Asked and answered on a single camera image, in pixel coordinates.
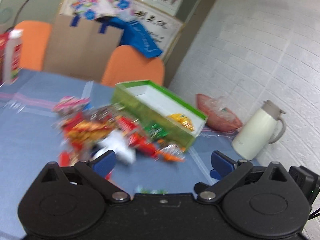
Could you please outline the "orange chair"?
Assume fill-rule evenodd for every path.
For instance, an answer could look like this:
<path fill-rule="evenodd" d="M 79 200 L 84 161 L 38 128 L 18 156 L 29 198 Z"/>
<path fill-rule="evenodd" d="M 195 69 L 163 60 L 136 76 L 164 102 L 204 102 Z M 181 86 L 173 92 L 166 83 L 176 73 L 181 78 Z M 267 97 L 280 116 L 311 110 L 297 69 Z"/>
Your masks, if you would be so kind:
<path fill-rule="evenodd" d="M 147 58 L 129 45 L 117 47 L 108 60 L 101 84 L 114 87 L 120 82 L 151 80 L 163 85 L 165 67 L 159 57 Z"/>
<path fill-rule="evenodd" d="M 22 21 L 15 26 L 15 30 L 18 29 L 23 31 L 20 67 L 42 71 L 52 25 L 41 21 Z"/>

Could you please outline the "red twist snack bag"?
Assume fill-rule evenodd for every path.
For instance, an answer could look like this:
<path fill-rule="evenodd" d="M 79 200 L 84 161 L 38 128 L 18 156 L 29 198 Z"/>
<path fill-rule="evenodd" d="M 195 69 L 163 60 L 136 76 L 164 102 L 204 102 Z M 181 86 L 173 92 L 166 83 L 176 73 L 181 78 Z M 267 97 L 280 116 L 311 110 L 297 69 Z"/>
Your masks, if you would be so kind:
<path fill-rule="evenodd" d="M 115 128 L 114 121 L 90 120 L 82 112 L 61 121 L 64 137 L 77 155 L 87 152 L 95 142 L 106 138 Z"/>

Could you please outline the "pink-top clear snack packet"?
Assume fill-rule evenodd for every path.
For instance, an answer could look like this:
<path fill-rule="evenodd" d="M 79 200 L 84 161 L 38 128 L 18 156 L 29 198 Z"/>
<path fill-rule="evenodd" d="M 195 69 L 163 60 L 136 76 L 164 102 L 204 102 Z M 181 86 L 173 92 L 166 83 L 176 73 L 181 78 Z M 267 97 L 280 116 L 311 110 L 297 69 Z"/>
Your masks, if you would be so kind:
<path fill-rule="evenodd" d="M 65 116 L 82 110 L 89 103 L 89 98 L 65 96 L 53 107 L 52 111 L 60 116 Z"/>

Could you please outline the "left orange chair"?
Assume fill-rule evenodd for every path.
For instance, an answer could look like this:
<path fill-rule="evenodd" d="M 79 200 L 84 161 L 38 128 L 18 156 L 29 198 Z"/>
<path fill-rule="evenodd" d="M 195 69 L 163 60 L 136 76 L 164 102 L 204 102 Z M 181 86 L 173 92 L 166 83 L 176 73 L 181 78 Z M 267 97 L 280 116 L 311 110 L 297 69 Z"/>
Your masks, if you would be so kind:
<path fill-rule="evenodd" d="M 15 30 L 18 29 L 23 31 L 20 67 L 42 71 L 52 25 L 41 21 L 22 21 L 15 26 Z"/>

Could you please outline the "small green candy packet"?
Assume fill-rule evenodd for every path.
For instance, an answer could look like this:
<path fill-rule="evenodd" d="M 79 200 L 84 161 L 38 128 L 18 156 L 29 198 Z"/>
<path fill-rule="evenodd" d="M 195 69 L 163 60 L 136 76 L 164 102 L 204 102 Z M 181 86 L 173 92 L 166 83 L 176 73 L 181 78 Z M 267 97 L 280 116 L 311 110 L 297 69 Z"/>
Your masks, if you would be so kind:
<path fill-rule="evenodd" d="M 144 129 L 152 140 L 159 140 L 168 135 L 168 132 L 157 123 L 149 124 Z"/>

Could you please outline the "pink glass bowl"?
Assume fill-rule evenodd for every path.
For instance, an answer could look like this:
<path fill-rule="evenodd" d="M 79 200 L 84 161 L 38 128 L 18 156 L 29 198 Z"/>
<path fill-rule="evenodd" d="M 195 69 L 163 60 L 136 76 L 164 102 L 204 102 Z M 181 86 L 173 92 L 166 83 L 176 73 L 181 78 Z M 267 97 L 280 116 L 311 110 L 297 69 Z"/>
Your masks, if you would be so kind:
<path fill-rule="evenodd" d="M 226 106 L 223 96 L 211 98 L 204 94 L 196 94 L 196 105 L 208 116 L 206 125 L 219 132 L 235 131 L 243 126 L 241 120 Z"/>

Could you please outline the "floral cloth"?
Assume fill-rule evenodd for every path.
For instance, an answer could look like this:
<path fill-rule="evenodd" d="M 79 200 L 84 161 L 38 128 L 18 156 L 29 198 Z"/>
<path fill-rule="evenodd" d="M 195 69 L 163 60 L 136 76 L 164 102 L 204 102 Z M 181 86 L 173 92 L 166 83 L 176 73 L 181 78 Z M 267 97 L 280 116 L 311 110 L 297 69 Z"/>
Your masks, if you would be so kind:
<path fill-rule="evenodd" d="M 105 17 L 125 22 L 136 19 L 132 0 L 71 0 L 70 7 L 74 15 L 89 21 Z"/>

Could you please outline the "green pea snack bag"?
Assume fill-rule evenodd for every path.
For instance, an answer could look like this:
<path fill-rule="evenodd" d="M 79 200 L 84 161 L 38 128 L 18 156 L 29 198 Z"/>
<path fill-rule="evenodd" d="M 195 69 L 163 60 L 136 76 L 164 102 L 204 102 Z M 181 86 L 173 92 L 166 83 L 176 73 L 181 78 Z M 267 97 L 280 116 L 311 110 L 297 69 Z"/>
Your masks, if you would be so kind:
<path fill-rule="evenodd" d="M 148 189 L 142 186 L 138 186 L 135 189 L 135 193 L 140 194 L 168 194 L 167 190 L 164 189 Z"/>

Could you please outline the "blue fabric bag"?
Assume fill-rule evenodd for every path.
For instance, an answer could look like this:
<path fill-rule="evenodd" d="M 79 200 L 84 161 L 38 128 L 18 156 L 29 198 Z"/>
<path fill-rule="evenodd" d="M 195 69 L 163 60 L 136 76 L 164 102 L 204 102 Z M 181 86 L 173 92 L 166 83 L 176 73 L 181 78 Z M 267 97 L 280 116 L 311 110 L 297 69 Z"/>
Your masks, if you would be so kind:
<path fill-rule="evenodd" d="M 147 59 L 160 57 L 163 53 L 144 26 L 137 20 L 125 22 L 118 17 L 103 17 L 98 21 L 101 23 L 100 33 L 104 33 L 109 26 L 123 31 L 119 42 L 120 46 L 131 46 L 142 53 Z"/>

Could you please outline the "red cracker box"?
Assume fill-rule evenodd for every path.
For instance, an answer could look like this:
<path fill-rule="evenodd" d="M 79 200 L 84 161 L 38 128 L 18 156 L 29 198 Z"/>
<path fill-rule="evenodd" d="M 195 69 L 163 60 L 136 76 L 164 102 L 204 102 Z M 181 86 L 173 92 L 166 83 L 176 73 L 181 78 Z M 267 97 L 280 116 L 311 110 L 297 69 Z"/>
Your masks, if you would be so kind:
<path fill-rule="evenodd" d="M 3 66 L 4 66 L 4 56 L 5 48 L 9 39 L 9 33 L 3 33 L 0 35 L 0 85 L 3 84 Z"/>

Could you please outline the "white snack packet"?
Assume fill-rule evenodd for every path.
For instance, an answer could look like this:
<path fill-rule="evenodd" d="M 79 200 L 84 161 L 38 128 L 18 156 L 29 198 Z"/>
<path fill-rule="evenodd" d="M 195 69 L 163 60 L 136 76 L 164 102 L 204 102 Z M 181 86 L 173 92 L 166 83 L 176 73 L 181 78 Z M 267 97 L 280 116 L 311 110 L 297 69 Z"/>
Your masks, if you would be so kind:
<path fill-rule="evenodd" d="M 131 165 L 136 161 L 136 150 L 129 147 L 127 140 L 120 130 L 113 130 L 106 138 L 97 142 L 97 145 L 106 150 L 112 150 L 116 159 Z"/>

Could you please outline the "white red drink bottle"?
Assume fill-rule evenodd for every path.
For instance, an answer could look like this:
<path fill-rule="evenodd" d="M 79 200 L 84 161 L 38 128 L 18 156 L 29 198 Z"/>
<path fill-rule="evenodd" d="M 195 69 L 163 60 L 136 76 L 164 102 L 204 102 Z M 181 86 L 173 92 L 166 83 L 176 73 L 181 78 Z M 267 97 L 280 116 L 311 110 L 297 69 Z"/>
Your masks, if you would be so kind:
<path fill-rule="evenodd" d="M 22 50 L 22 29 L 14 29 L 9 33 L 4 52 L 3 83 L 10 85 L 18 79 Z"/>

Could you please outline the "brown paper bag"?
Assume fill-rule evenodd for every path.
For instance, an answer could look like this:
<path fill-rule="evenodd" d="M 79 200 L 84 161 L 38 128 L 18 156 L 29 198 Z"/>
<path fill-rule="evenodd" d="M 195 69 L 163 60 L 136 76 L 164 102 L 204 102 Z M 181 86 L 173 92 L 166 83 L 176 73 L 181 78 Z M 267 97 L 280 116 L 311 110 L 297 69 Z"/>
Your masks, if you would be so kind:
<path fill-rule="evenodd" d="M 123 31 L 77 16 L 58 15 L 43 61 L 43 71 L 100 82 Z"/>

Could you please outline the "clear orange-top snack packet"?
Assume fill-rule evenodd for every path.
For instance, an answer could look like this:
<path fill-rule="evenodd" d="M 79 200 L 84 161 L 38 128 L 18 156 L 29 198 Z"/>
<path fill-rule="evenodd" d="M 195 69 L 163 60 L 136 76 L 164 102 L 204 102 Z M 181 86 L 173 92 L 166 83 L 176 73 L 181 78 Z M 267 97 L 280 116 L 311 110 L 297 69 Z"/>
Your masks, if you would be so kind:
<path fill-rule="evenodd" d="M 156 155 L 161 157 L 164 161 L 170 162 L 184 162 L 185 160 L 185 148 L 180 147 L 176 143 L 162 142 L 159 145 L 159 149 L 156 150 Z"/>

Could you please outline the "yellow chip bag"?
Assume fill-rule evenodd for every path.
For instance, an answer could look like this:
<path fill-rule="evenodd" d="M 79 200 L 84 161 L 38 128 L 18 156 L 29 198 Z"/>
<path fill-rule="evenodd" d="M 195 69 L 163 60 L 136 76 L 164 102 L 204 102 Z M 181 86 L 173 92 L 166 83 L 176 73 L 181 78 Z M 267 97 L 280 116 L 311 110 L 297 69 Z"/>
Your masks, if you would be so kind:
<path fill-rule="evenodd" d="M 167 116 L 169 119 L 174 120 L 175 122 L 179 123 L 182 125 L 184 128 L 190 130 L 190 131 L 195 131 L 195 127 L 189 117 L 187 117 L 184 114 L 181 113 L 174 113 L 171 115 Z"/>

